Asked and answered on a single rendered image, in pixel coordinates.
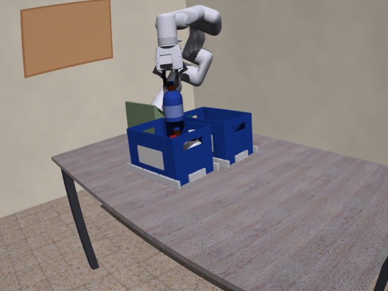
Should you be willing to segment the blue plastic crate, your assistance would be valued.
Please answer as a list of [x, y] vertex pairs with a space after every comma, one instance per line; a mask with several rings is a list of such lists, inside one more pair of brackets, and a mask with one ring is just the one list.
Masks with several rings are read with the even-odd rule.
[[235, 163], [235, 155], [245, 150], [248, 155], [253, 153], [252, 113], [200, 107], [184, 112], [183, 121], [210, 125], [212, 155], [230, 161], [230, 165]]
[[[174, 126], [180, 126], [181, 135], [170, 138]], [[154, 134], [142, 132], [153, 127]], [[183, 143], [193, 139], [202, 144], [184, 150]], [[133, 165], [180, 181], [181, 186], [189, 182], [191, 173], [203, 168], [206, 174], [213, 171], [210, 125], [187, 121], [170, 124], [159, 118], [136, 125], [128, 142]]]

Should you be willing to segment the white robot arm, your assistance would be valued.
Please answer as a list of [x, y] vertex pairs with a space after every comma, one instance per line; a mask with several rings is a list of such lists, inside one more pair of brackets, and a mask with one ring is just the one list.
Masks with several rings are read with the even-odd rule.
[[[155, 21], [158, 45], [181, 42], [181, 38], [178, 38], [177, 30], [185, 29], [188, 26], [190, 27], [190, 35], [182, 51], [182, 58], [198, 65], [199, 68], [183, 62], [188, 69], [179, 76], [179, 85], [176, 89], [179, 92], [182, 90], [181, 81], [198, 87], [206, 77], [212, 63], [213, 54], [202, 47], [206, 40], [204, 33], [212, 36], [220, 33], [222, 29], [221, 15], [218, 11], [203, 5], [195, 5], [175, 12], [159, 14]], [[173, 67], [172, 54], [160, 55], [159, 62], [161, 69]], [[163, 112], [162, 98], [165, 92], [167, 92], [167, 89], [162, 85], [151, 103], [151, 105], [156, 105]]]

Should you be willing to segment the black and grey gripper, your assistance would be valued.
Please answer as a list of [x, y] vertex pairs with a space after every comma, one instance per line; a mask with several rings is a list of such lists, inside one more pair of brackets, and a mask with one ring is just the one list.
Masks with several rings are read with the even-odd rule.
[[[174, 70], [175, 71], [175, 88], [178, 88], [179, 85], [179, 76], [185, 72], [188, 68], [183, 63], [182, 58], [182, 51], [180, 51], [181, 46], [178, 44], [169, 44], [169, 45], [159, 45], [156, 48], [156, 65], [153, 70], [153, 73], [160, 76], [163, 79], [163, 85], [167, 89], [167, 78], [166, 78], [166, 71]], [[159, 56], [160, 55], [168, 55], [172, 54], [172, 64], [173, 67], [161, 69], [160, 68], [160, 62], [159, 62]], [[183, 69], [182, 69], [183, 68]], [[179, 69], [182, 69], [178, 72]], [[160, 72], [158, 72], [160, 71]], [[162, 72], [162, 73], [161, 73]]]

